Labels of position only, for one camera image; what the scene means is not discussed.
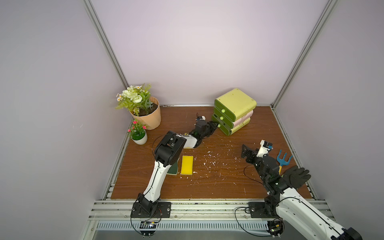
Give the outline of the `right electronics board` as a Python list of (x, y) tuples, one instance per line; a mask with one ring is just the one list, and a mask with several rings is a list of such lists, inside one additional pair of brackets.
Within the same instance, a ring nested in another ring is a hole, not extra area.
[(271, 221), (267, 221), (267, 232), (273, 237), (281, 237), (281, 234), (285, 230), (284, 221), (282, 219), (273, 219)]

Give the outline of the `electronics board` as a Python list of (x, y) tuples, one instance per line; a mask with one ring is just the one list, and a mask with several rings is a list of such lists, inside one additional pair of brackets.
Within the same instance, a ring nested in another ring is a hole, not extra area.
[(281, 234), (285, 230), (284, 221), (282, 219), (273, 219), (271, 221), (267, 221), (267, 232), (273, 237), (281, 237)]
[(151, 237), (157, 230), (158, 223), (150, 221), (141, 221), (139, 231), (143, 237)]

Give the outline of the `yellow green sponge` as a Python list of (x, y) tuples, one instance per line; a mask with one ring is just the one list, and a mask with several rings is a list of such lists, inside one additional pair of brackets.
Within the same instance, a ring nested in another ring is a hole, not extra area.
[(170, 167), (167, 174), (172, 175), (172, 176), (176, 176), (178, 174), (178, 171), (179, 171), (178, 162), (176, 162)]

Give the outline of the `white flowers green plant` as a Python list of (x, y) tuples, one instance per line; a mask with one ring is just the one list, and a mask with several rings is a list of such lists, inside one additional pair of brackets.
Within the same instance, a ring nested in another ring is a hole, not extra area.
[(150, 100), (151, 84), (130, 86), (117, 94), (116, 109), (127, 109), (134, 116), (146, 116), (151, 113), (154, 103)]

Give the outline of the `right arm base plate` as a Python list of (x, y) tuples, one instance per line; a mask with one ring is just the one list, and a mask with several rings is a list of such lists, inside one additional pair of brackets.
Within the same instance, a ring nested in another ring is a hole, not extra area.
[(251, 218), (278, 218), (276, 209), (265, 202), (248, 202)]

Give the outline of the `green drawer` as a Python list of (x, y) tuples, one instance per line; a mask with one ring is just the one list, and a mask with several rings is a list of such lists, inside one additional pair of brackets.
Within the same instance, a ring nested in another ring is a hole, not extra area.
[(217, 112), (225, 115), (229, 120), (233, 122), (238, 118), (236, 114), (237, 107), (232, 102), (222, 102), (217, 98), (215, 99), (215, 109)]
[(232, 135), (232, 129), (226, 125), (222, 120), (220, 120), (220, 118), (213, 114), (212, 115), (212, 121), (215, 122), (215, 123), (218, 123), (218, 128), (226, 135), (226, 136), (230, 136)]
[(214, 108), (214, 115), (218, 120), (224, 123), (229, 129), (233, 129), (235, 127), (234, 122), (232, 122), (225, 114), (223, 114), (218, 108)]

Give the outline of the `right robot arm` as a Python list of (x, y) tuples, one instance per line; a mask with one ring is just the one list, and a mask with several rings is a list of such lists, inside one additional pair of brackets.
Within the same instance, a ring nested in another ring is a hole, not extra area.
[(241, 157), (253, 165), (267, 190), (264, 211), (282, 218), (308, 240), (361, 240), (353, 228), (344, 228), (311, 205), (298, 189), (311, 178), (309, 170), (293, 166), (281, 172), (278, 160), (269, 155), (273, 146), (261, 141), (258, 149), (242, 146)]

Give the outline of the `left electronics board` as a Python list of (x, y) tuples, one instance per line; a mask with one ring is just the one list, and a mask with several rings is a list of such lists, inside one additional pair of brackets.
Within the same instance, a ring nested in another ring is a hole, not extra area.
[(158, 223), (150, 221), (141, 221), (139, 231), (143, 237), (151, 237), (157, 230)]

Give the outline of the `large yellow sponge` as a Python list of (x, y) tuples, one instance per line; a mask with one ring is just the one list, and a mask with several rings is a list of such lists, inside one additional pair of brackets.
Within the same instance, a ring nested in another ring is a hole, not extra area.
[(192, 175), (193, 174), (193, 156), (183, 156), (182, 158), (182, 167), (181, 175)]

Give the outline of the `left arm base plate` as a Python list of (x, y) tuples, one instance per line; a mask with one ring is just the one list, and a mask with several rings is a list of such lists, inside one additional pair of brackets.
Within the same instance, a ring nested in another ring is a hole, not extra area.
[(149, 206), (137, 202), (133, 204), (131, 218), (170, 218), (171, 209), (171, 202), (157, 202)]

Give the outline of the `black glove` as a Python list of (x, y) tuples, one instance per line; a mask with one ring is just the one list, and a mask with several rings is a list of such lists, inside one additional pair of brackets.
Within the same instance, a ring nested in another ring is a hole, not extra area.
[(309, 170), (293, 166), (284, 172), (282, 178), (290, 188), (297, 190), (311, 178), (311, 175)]

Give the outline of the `blue garden rake tool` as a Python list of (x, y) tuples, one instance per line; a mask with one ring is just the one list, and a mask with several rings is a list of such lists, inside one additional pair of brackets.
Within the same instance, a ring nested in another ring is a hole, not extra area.
[(288, 160), (286, 160), (288, 153), (282, 154), (282, 150), (279, 151), (279, 154), (276, 158), (277, 162), (279, 163), (279, 174), (282, 173), (283, 166), (288, 166), (293, 158), (293, 156), (290, 156)]

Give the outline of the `pink flowers small plant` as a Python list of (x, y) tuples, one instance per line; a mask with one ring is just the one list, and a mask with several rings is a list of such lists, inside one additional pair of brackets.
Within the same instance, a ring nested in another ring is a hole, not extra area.
[(138, 141), (144, 138), (144, 136), (146, 135), (146, 129), (146, 125), (143, 125), (137, 120), (133, 120), (128, 132), (130, 133), (131, 139)]

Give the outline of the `small white flower pot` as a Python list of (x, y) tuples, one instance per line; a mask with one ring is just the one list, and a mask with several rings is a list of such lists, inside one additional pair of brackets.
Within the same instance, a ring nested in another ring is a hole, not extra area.
[(138, 145), (144, 145), (148, 140), (148, 135), (146, 131), (143, 131), (141, 133), (132, 132), (131, 139)]

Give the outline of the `green pink drawer cabinet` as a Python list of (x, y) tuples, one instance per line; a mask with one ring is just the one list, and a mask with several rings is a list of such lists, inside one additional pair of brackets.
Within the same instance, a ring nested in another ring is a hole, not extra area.
[(254, 109), (257, 106), (257, 102), (254, 99), (238, 88), (225, 93), (224, 95), (218, 97), (218, 99), (222, 102), (232, 102), (237, 107), (236, 114), (238, 118), (234, 121), (235, 127), (232, 129), (232, 134), (250, 122)]

